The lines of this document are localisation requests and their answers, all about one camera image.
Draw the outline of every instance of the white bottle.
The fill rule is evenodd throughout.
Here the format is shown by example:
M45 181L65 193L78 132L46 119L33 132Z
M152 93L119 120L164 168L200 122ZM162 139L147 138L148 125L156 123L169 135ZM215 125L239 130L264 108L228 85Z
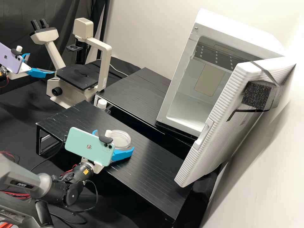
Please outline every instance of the white bottle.
M99 99L97 102L97 107L110 115L111 111L109 109L107 109L107 103L108 102L105 99Z

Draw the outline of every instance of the smartphone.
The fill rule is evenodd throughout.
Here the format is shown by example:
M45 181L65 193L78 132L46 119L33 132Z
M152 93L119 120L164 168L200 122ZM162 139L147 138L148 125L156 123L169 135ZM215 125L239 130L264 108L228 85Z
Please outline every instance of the smartphone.
M88 160L98 162L103 166L108 166L111 162L115 145L113 143L104 143L99 140L98 136L71 127L65 143L65 149Z
M13 73L19 73L21 64L22 64L22 56L14 55L4 44L0 43L0 64L5 66L7 69L11 70Z

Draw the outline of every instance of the white knob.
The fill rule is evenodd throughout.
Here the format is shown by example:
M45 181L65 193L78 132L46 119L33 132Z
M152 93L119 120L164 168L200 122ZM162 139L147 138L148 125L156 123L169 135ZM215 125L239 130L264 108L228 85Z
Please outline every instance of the white knob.
M110 138L111 135L112 135L112 131L111 131L111 130L106 130L104 135L105 135L106 137Z
M18 45L18 46L16 47L16 51L22 52L22 47Z
M99 107L100 109L105 109L107 107L107 101L105 99L99 99L97 107Z

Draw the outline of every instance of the white wall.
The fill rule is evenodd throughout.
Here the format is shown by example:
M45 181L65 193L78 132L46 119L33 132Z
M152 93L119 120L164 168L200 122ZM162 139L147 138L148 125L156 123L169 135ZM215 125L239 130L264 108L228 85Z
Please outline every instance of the white wall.
M297 66L284 96L228 163L202 228L304 227L304 21L290 26Z
M283 45L300 0L112 0L105 42L113 56L172 78L200 8L273 34Z

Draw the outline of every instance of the black backdrop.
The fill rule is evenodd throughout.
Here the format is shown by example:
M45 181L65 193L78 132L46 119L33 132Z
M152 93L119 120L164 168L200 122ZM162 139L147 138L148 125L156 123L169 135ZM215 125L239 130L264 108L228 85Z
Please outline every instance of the black backdrop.
M54 43L65 64L70 65L75 62L76 54L68 52L65 47L75 43L72 35L74 19L85 17L98 25L103 7L104 1L100 0L0 0L0 42L9 48L22 46L22 53L31 54L29 66L54 70L45 46L34 44L29 36L33 31L30 21L45 18L50 27L57 28L59 38ZM0 89L0 94L34 81L37 79L30 76L10 80L8 86Z

